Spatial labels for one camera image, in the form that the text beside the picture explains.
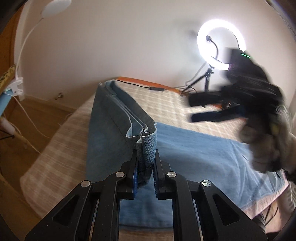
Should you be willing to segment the right hand white glove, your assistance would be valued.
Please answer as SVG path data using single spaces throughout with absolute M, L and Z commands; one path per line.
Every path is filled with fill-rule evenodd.
M 277 134 L 266 132 L 263 120 L 251 115 L 239 132 L 242 142 L 249 145 L 251 166 L 260 173 L 283 169 L 288 181 L 295 183 L 295 135 L 291 132 L 290 111 L 283 103 L 277 108 Z

